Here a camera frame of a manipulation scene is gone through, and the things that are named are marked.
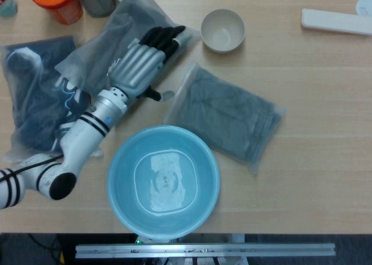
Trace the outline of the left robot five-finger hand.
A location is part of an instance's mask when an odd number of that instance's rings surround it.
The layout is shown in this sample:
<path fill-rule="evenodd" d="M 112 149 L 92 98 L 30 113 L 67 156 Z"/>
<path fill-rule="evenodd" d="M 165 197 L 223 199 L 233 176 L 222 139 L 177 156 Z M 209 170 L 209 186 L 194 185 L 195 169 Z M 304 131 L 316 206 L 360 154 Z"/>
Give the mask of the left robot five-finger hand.
<path fill-rule="evenodd" d="M 126 54 L 109 73 L 110 91 L 127 104 L 141 96 L 160 101 L 162 95 L 152 84 L 165 64 L 179 50 L 186 26 L 153 27 L 139 40 L 134 39 Z"/>

